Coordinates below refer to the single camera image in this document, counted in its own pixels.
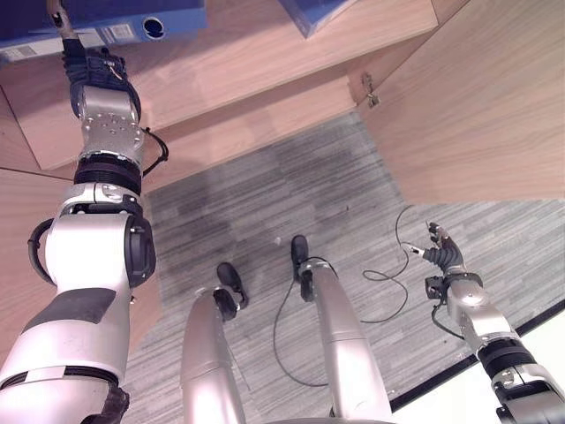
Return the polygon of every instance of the wooden panel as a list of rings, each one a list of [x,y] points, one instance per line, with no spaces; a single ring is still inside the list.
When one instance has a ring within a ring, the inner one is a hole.
[[[360,108],[409,202],[565,192],[561,0],[473,0]]]
[[[0,168],[39,170],[34,154],[27,145],[18,121],[10,109],[4,91],[0,88]]]
[[[442,26],[467,2],[469,2],[469,0],[432,0],[438,24]],[[439,28],[440,27],[437,26],[433,31],[426,34],[411,38],[405,42],[399,42],[385,49],[369,53],[350,61],[347,67],[350,77],[351,95],[353,99],[355,99],[355,102],[360,104],[365,100],[366,90],[361,82],[361,76],[365,72],[371,75],[373,87],[378,87],[388,75],[404,63],[404,61]]]
[[[191,43],[143,43],[123,55],[154,129],[217,109],[417,36],[437,25],[430,0],[361,0],[306,41],[275,0],[213,7]],[[0,80],[43,169],[71,161],[80,130],[59,57],[6,66]]]
[[[348,64],[351,96],[357,104],[366,100],[366,89],[363,87],[364,73],[371,75],[373,88],[378,87],[398,66],[400,66],[418,47],[430,38],[431,34],[422,34],[405,42],[388,46],[369,55],[355,59]]]
[[[0,170],[0,364],[27,322],[55,296],[27,258],[27,239],[35,225],[52,217],[70,184],[58,178]],[[136,290],[132,306],[131,347],[136,346],[161,316],[155,278]]]
[[[337,72],[323,72],[159,131],[169,143],[170,159],[147,176],[144,192],[352,110],[347,77],[332,79]],[[329,80],[313,84],[322,78]],[[149,138],[147,150],[147,156],[158,156]]]

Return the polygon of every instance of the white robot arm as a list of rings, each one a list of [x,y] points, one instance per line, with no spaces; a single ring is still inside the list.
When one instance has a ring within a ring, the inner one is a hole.
[[[132,288],[155,267],[139,203],[139,97],[122,58],[84,50],[60,2],[49,2],[49,13],[63,37],[85,146],[56,216],[29,241],[32,265],[56,286],[56,296],[23,329],[0,372],[0,422],[118,423],[129,405],[119,385]],[[37,255],[45,231],[47,270]]]
[[[432,242],[423,249],[408,245],[412,253],[440,267],[443,276],[426,279],[434,308],[447,305],[448,314],[459,326],[491,379],[501,407],[503,423],[538,424],[565,422],[565,396],[553,377],[536,362],[504,315],[491,303],[477,274],[467,271],[457,244],[442,227],[430,223]]]

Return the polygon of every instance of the metal joint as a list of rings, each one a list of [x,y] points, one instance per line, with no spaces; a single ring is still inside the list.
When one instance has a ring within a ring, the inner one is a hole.
[[[107,153],[141,168],[144,133],[128,93],[84,86],[80,118],[85,147],[79,159]]]
[[[504,369],[493,377],[491,386],[494,391],[499,385],[505,390],[511,390],[531,382],[544,382],[561,401],[565,402],[565,395],[561,387],[540,364],[523,364]]]
[[[298,274],[302,275],[306,271],[312,271],[316,268],[331,269],[332,267],[328,262],[323,261],[322,259],[309,259],[308,261],[304,261],[300,264],[300,267],[298,268]]]

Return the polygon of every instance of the wooden shelf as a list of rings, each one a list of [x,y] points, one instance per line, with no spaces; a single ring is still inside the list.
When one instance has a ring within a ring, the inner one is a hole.
[[[304,40],[276,0],[211,7],[194,42],[114,49],[125,57],[154,129],[196,117],[287,82],[425,33],[430,0],[360,0]],[[6,66],[0,83],[42,169],[72,161],[82,144],[59,57]]]
[[[321,73],[327,81],[317,86],[310,81],[316,75],[161,130],[170,159],[143,180],[143,192],[353,110],[347,77],[331,79],[334,72]],[[155,143],[146,141],[146,159],[151,163],[159,152]]]

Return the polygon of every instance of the black cable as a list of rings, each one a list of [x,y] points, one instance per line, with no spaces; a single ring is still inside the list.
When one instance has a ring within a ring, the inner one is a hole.
[[[383,282],[383,281],[390,280],[393,283],[398,284],[404,290],[403,303],[395,310],[394,313],[392,313],[388,317],[381,318],[379,320],[361,320],[361,322],[364,323],[364,324],[379,324],[379,323],[390,321],[403,311],[404,307],[406,306],[406,303],[408,302],[408,289],[406,288],[406,286],[404,284],[402,284],[396,278],[398,276],[400,276],[408,268],[408,264],[410,263],[410,257],[408,256],[408,253],[403,249],[403,242],[400,241],[400,237],[398,236],[398,224],[400,223],[400,219],[404,215],[404,212],[406,212],[411,207],[412,207],[412,205],[408,205],[403,210],[401,210],[400,214],[398,214],[398,216],[396,217],[396,222],[395,222],[396,243],[397,243],[398,247],[400,248],[400,250],[404,254],[404,264],[402,265],[402,267],[393,276],[389,276],[388,274],[381,272],[381,271],[377,271],[375,269],[365,269],[363,271],[363,277],[365,279],[369,280],[369,281]],[[380,276],[380,277],[369,276],[370,274],[376,274],[377,276]]]
[[[41,247],[39,239],[45,231],[51,228],[51,224],[53,224],[53,218],[39,223],[39,225],[34,228],[32,234],[29,236],[29,240],[27,241],[27,254],[29,255],[29,261],[35,272],[37,272],[37,274],[49,284],[55,285],[45,268],[41,265],[41,261],[39,259],[39,248]]]
[[[444,299],[444,298],[441,298],[441,299],[440,299],[440,303],[438,303],[437,305],[434,305],[434,306],[433,306],[433,309],[432,309],[432,322],[433,322],[433,324],[434,324],[437,328],[442,329],[443,331],[445,331],[446,333],[450,334],[451,336],[454,336],[454,337],[457,337],[457,338],[460,338],[460,339],[464,340],[465,337],[463,337],[463,336],[461,336],[461,335],[455,333],[454,331],[451,331],[451,330],[448,329],[446,326],[444,326],[441,322],[439,322],[438,319],[435,317],[435,315],[438,313],[438,311],[440,310],[440,308],[441,308],[443,305],[446,305],[446,302],[445,302],[445,299]]]
[[[286,304],[286,301],[288,300],[288,298],[290,296],[290,292],[292,292],[292,287],[294,287],[295,283],[296,283],[295,281],[292,281],[290,283],[289,289],[286,291],[286,294],[284,295],[284,299],[282,300],[282,303],[279,306],[278,311],[276,311],[275,325],[273,325],[273,351],[275,352],[275,359],[276,359],[277,364],[279,364],[279,367],[281,367],[281,370],[293,382],[297,382],[298,384],[302,384],[303,386],[306,386],[306,387],[326,387],[328,385],[326,382],[305,382],[305,381],[300,380],[299,378],[295,377],[294,375],[292,375],[290,373],[290,371],[288,369],[286,369],[286,367],[281,362],[281,358],[279,357],[279,352],[276,349],[276,326],[279,323],[279,318],[281,317],[281,312],[283,311],[283,307]]]
[[[157,141],[157,143],[161,147],[161,155],[155,160],[155,162],[151,164],[151,166],[149,166],[149,168],[143,171],[143,177],[146,177],[149,174],[149,172],[151,172],[157,167],[159,163],[167,162],[169,160],[169,148],[167,147],[167,144],[162,140],[161,137],[151,132],[151,128],[147,127],[145,130],[142,129],[142,131],[145,134],[153,137],[153,139]]]
[[[401,250],[404,253],[404,257],[406,258],[404,265],[401,267],[401,269],[396,272],[393,276],[388,276],[387,274],[380,272],[380,271],[376,271],[373,269],[366,269],[363,271],[363,277],[366,278],[367,280],[370,281],[377,281],[377,282],[382,282],[382,281],[393,281],[394,283],[400,285],[403,290],[404,290],[404,300],[402,305],[393,313],[391,314],[389,317],[384,318],[382,320],[375,320],[375,321],[361,321],[364,323],[380,323],[380,322],[386,322],[389,321],[391,319],[393,319],[395,316],[397,316],[398,314],[400,314],[404,308],[404,306],[406,305],[406,302],[408,301],[408,289],[406,288],[406,286],[404,286],[404,284],[400,283],[398,280],[396,280],[397,276],[400,276],[408,267],[408,263],[410,262],[410,258],[408,256],[408,254],[406,253],[406,251],[404,251],[404,249],[402,248],[402,242],[400,241],[400,238],[398,236],[398,224],[400,222],[400,218],[403,216],[404,212],[406,212],[409,208],[411,208],[411,205],[407,206],[406,208],[404,208],[400,214],[398,214],[398,217],[396,218],[396,222],[395,222],[395,237],[396,237],[396,243],[398,244],[398,246],[401,248]],[[321,258],[319,256],[310,256],[308,258],[308,260],[310,259],[319,259],[321,261],[327,262],[329,267],[334,271],[334,274],[337,276],[337,272],[335,272],[334,267],[331,265],[331,263],[329,261],[326,261],[324,258]],[[382,276],[382,278],[373,278],[370,276],[367,276],[367,273],[374,273],[377,274],[379,276]],[[290,296],[290,292],[292,292],[292,287],[294,286],[296,282],[292,281],[292,283],[290,283],[289,289],[286,291],[286,294],[284,295],[284,299],[282,299],[282,303],[279,306],[278,310],[276,311],[276,315],[275,315],[275,323],[273,325],[273,351],[275,353],[275,359],[276,362],[279,364],[279,367],[281,368],[281,370],[293,381],[293,382],[297,382],[298,384],[302,384],[303,386],[306,387],[325,387],[328,384],[326,382],[305,382],[303,380],[300,380],[299,378],[297,378],[296,376],[294,376],[281,362],[281,358],[279,357],[279,352],[276,348],[276,328],[278,326],[280,317],[281,317],[281,312],[283,311],[284,305],[286,304],[289,296]]]

